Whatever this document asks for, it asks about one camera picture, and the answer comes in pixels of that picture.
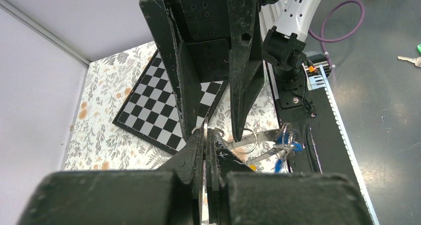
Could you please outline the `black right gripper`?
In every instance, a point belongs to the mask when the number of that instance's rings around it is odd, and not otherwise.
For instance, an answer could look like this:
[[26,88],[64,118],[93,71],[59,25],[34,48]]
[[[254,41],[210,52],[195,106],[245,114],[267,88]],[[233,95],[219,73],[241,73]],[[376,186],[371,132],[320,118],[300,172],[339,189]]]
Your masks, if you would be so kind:
[[201,82],[229,81],[232,134],[242,138],[264,84],[259,10],[278,0],[140,0],[175,93],[183,135],[197,125]]

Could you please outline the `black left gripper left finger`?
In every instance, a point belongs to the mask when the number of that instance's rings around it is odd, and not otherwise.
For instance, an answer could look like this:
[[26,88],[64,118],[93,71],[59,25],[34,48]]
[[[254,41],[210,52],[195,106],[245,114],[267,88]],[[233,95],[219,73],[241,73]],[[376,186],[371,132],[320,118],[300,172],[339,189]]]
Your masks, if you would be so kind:
[[206,134],[155,170],[62,171],[46,176],[20,225],[198,225]]

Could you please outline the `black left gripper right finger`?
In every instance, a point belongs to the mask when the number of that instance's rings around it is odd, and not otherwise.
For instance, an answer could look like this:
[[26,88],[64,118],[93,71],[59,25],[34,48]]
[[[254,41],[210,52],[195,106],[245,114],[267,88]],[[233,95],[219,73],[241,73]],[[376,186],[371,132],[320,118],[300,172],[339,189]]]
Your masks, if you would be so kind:
[[207,129],[209,223],[216,225],[376,225],[360,190],[338,174],[257,173]]

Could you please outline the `blue key tag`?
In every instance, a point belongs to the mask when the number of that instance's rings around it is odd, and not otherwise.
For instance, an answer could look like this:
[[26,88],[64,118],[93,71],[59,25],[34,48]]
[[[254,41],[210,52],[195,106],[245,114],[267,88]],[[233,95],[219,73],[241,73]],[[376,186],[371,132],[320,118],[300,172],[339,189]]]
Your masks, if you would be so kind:
[[296,140],[299,136],[300,133],[296,129],[285,129],[280,136],[277,136],[275,148],[280,150],[281,155],[275,162],[274,173],[281,173],[284,165],[290,171],[289,165],[287,165],[287,157],[303,150],[303,145]]

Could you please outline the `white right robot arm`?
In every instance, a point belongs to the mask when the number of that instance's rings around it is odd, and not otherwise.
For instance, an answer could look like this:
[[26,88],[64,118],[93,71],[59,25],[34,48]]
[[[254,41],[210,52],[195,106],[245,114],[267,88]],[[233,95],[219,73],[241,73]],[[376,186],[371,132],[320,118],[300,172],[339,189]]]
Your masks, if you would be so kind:
[[199,114],[203,82],[229,82],[232,133],[241,139],[264,82],[263,63],[294,81],[321,0],[140,0],[175,91],[182,136]]

